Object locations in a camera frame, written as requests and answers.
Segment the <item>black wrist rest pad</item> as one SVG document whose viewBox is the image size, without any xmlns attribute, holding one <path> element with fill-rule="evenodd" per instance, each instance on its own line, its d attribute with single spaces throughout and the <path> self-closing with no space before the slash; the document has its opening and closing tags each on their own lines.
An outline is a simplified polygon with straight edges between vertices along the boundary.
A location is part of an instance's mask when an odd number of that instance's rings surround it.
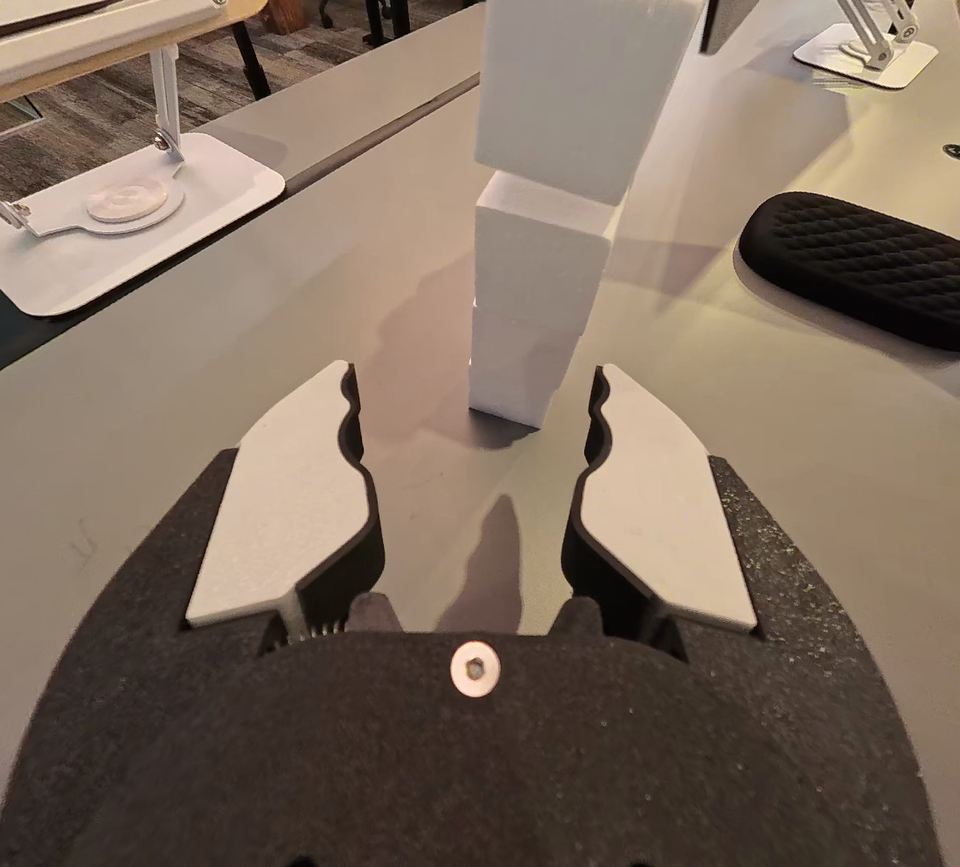
<svg viewBox="0 0 960 867">
<path fill-rule="evenodd" d="M 750 215 L 740 258 L 764 281 L 913 344 L 959 351 L 959 241 L 848 201 L 791 191 Z"/>
</svg>

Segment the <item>wooden board document stand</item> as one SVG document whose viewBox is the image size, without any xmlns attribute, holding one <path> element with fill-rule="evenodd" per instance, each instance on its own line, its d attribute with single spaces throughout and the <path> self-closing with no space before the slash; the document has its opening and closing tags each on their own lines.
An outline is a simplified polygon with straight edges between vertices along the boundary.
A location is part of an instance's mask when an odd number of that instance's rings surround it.
<svg viewBox="0 0 960 867">
<path fill-rule="evenodd" d="M 182 132 L 179 45 L 258 14 L 268 0 L 120 0 L 1 36 L 2 137 L 41 119 L 32 96 L 149 55 L 150 142 L 1 202 L 2 295 L 30 317 L 99 300 L 280 197 L 284 178 L 208 134 Z"/>
</svg>

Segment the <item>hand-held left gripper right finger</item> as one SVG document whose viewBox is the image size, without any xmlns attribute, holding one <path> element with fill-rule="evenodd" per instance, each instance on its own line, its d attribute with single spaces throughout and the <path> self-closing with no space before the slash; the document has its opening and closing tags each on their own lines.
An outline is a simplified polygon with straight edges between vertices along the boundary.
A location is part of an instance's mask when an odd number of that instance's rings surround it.
<svg viewBox="0 0 960 867">
<path fill-rule="evenodd" d="M 682 650 L 681 626 L 759 635 L 759 616 L 710 454 L 668 406 L 613 363 L 596 366 L 584 468 L 560 567 L 604 638 Z"/>
</svg>

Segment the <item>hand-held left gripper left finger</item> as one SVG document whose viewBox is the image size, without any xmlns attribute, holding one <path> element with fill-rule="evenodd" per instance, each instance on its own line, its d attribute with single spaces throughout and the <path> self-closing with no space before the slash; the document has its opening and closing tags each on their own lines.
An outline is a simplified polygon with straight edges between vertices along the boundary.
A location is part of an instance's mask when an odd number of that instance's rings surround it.
<svg viewBox="0 0 960 867">
<path fill-rule="evenodd" d="M 294 643 L 344 627 L 386 561 L 360 409 L 354 365 L 339 359 L 246 431 L 186 608 L 190 627 L 266 613 Z"/>
</svg>

